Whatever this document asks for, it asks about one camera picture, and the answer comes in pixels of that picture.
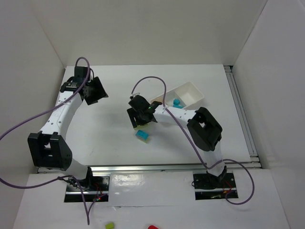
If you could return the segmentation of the light blue rounded lego block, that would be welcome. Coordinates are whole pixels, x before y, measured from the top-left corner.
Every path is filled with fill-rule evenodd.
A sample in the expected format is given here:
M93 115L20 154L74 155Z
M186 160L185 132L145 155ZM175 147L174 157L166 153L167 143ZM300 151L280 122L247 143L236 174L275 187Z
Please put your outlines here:
M141 140L141 141L143 141L143 142L148 142L148 141L150 140L150 139L149 139L150 135L149 135L147 132L143 131L143 130L138 130L138 131L136 132L135 136L136 136L139 140Z

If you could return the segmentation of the teal two-by-two lego brick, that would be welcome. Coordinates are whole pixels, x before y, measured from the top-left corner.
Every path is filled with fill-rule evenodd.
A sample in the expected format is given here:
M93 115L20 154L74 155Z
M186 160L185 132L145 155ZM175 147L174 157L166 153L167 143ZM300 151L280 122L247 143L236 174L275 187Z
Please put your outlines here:
M173 107L179 108L179 109L182 109L182 108L183 108L183 106L180 105L180 100L179 100L179 99L174 99L174 100L173 100Z

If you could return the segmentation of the white three-compartment container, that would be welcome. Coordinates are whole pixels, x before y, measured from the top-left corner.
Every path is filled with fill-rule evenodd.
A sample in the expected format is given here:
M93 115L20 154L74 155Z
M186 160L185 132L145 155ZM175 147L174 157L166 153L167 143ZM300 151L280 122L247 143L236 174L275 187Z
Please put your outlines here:
M195 110L203 106L204 95L192 82L186 82L175 88L167 87L165 105L174 107L174 102L177 101L181 109Z

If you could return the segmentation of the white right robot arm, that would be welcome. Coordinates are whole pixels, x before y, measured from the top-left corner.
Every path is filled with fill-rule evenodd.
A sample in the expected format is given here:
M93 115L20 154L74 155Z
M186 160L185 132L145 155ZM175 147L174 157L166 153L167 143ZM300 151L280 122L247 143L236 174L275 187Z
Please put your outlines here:
M206 108L185 110L158 101L149 103L140 95L132 95L128 104L133 128L150 122L179 126L207 169L210 181L222 182L227 173L220 144L223 129Z

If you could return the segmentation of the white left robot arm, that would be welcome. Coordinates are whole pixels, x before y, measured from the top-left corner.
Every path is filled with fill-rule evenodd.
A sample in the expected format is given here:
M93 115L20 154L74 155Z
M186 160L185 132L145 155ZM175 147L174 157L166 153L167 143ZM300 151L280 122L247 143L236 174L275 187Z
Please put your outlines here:
M97 179L90 167L85 166L72 156L66 143L66 134L77 109L82 102L95 104L108 95L92 69L83 66L74 68L70 77L60 88L57 105L46 124L37 133L28 137L28 145L36 167L55 169L79 180L84 189L89 189Z

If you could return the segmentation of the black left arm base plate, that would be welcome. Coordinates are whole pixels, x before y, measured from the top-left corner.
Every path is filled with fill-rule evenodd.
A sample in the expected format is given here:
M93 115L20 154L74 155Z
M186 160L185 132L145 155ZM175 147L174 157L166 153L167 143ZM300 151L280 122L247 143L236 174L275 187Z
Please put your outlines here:
M83 195L86 202L108 202L109 200L109 184L110 176L94 177L94 182L89 187L83 187ZM65 203L79 203L82 202L81 191L73 179L68 179L66 186L64 202Z

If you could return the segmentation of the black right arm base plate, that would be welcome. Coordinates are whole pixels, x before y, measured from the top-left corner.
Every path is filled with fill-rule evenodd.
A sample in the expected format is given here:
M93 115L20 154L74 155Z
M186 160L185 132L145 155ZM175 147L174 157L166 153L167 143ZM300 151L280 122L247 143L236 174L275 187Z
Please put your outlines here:
M195 200L216 200L238 198L235 178L233 173L227 173L221 182L212 180L206 174L193 174L193 182Z

